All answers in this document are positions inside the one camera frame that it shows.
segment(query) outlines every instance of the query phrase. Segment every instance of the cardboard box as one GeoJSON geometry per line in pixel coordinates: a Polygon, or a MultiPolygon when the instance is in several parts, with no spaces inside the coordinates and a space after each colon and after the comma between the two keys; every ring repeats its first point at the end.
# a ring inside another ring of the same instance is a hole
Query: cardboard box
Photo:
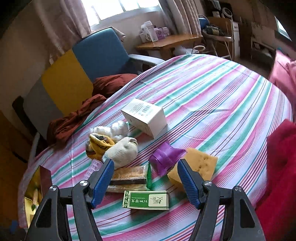
{"type": "Polygon", "coordinates": [[[124,191],[122,207],[145,210],[169,210],[167,191],[124,191]]]}
{"type": "Polygon", "coordinates": [[[38,189],[38,205],[41,203],[41,200],[47,193],[48,189],[52,186],[52,176],[50,170],[45,167],[39,166],[36,172],[34,173],[24,196],[24,204],[25,204],[25,213],[27,218],[28,228],[30,227],[31,221],[36,212],[32,210],[33,204],[33,194],[34,190],[38,189]]]}
{"type": "Polygon", "coordinates": [[[167,125],[163,108],[139,99],[133,99],[121,111],[131,125],[153,138],[167,125]]]}
{"type": "Polygon", "coordinates": [[[151,23],[151,21],[147,21],[147,22],[143,23],[141,25],[141,30],[142,30],[143,34],[145,35],[145,38],[148,41],[152,41],[152,42],[158,41],[156,32],[154,30],[154,26],[151,23]]]}

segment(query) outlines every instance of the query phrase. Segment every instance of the sponge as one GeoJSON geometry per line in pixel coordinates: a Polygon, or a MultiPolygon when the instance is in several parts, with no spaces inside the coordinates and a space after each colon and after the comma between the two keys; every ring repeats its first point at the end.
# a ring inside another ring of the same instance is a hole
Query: sponge
{"type": "MultiPolygon", "coordinates": [[[[204,180],[211,180],[218,158],[194,148],[187,148],[186,151],[187,153],[183,158],[187,161],[191,169],[195,172],[199,172],[204,180]]],[[[168,178],[172,184],[184,191],[183,184],[178,175],[177,164],[168,173],[168,178]]]]}

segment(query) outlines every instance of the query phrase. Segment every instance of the pink curtain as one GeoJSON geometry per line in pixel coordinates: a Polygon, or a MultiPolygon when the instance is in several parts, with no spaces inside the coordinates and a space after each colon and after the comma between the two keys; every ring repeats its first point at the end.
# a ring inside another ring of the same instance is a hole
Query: pink curtain
{"type": "Polygon", "coordinates": [[[91,33],[81,0],[33,0],[48,36],[51,62],[91,33]]]}

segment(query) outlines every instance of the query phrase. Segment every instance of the chair armrest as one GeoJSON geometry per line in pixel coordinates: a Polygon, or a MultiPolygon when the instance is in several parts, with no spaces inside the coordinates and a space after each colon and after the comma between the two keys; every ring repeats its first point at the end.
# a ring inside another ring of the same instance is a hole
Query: chair armrest
{"type": "Polygon", "coordinates": [[[160,59],[160,58],[154,58],[154,57],[144,56],[144,55],[139,55],[139,54],[130,54],[128,56],[136,64],[137,70],[140,70],[140,71],[143,71],[143,69],[142,69],[143,64],[147,64],[151,67],[154,67],[154,66],[164,62],[164,60],[160,59]]]}
{"type": "Polygon", "coordinates": [[[28,167],[34,164],[34,159],[35,159],[35,156],[36,156],[36,150],[37,150],[39,140],[40,140],[40,133],[37,132],[35,137],[34,137],[32,147],[31,147],[31,150],[30,150],[29,159],[28,159],[28,167]]]}

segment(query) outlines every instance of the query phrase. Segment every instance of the purple packet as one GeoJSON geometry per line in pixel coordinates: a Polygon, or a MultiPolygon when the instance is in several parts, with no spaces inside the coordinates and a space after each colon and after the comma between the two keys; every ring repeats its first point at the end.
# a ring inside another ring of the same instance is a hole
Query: purple packet
{"type": "Polygon", "coordinates": [[[158,40],[165,38],[165,34],[162,28],[155,30],[155,32],[156,32],[156,36],[158,37],[158,40]]]}
{"type": "Polygon", "coordinates": [[[149,162],[156,166],[158,174],[162,177],[173,169],[185,152],[186,150],[174,148],[166,141],[155,150],[149,162]]]}

